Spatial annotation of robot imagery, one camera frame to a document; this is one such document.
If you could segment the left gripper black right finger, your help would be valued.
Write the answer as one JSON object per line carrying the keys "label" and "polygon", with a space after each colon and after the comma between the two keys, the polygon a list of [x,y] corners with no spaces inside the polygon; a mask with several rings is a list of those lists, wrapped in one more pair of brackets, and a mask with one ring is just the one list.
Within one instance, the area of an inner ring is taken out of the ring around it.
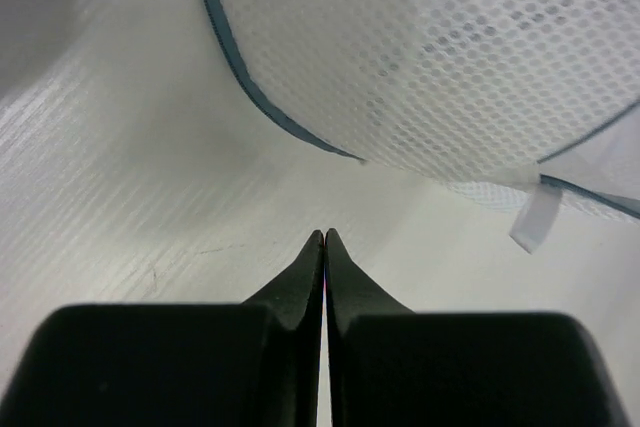
{"label": "left gripper black right finger", "polygon": [[588,330],[556,312],[417,313],[350,257],[324,271],[337,426],[626,426]]}

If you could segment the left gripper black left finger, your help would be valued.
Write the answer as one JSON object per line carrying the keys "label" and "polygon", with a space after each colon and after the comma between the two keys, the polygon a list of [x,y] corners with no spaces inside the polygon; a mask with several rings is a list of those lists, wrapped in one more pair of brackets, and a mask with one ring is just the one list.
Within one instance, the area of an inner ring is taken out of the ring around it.
{"label": "left gripper black left finger", "polygon": [[34,332],[5,426],[312,426],[324,239],[237,304],[85,304]]}

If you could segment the white mesh bag blue zipper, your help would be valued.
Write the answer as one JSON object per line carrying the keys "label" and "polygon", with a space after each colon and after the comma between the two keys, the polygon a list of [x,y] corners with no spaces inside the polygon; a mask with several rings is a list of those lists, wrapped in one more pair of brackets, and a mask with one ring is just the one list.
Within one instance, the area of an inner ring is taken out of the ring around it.
{"label": "white mesh bag blue zipper", "polygon": [[323,151],[519,212],[639,217],[639,0],[203,0],[254,106]]}

